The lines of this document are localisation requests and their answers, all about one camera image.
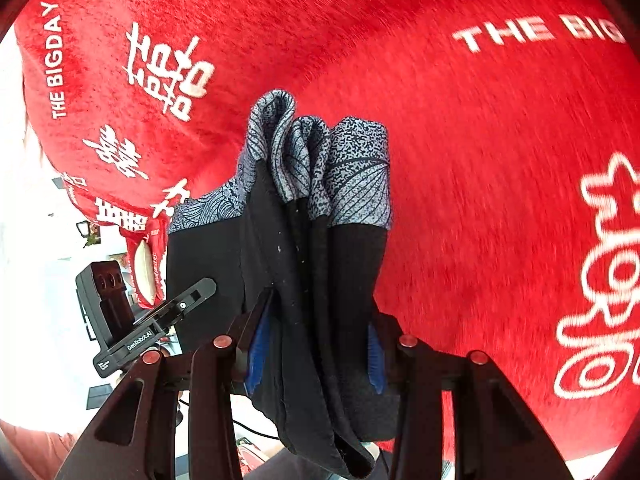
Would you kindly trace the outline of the red blanket with white characters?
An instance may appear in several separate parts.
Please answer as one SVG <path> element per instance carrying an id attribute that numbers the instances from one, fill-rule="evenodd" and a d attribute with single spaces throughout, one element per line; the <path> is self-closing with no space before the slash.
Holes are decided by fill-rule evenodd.
<path id="1" fill-rule="evenodd" d="M 89 219 L 145 240 L 231 179 L 273 90 L 387 131 L 377 309 L 486 351 L 567 460 L 639 407 L 639 46 L 613 0 L 30 0 L 26 110 Z"/>

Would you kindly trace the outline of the black pants with blue trim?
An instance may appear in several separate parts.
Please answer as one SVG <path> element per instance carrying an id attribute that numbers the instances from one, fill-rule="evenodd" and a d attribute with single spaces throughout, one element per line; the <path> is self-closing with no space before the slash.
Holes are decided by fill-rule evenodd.
<path id="1" fill-rule="evenodd" d="M 372 472 L 368 444 L 397 422 L 372 324 L 391 216 L 386 128 L 329 126 L 273 90 L 250 110 L 235 175 L 168 229 L 168 292 L 217 285 L 178 325 L 181 348 L 262 308 L 241 392 L 290 452 L 349 479 Z"/>

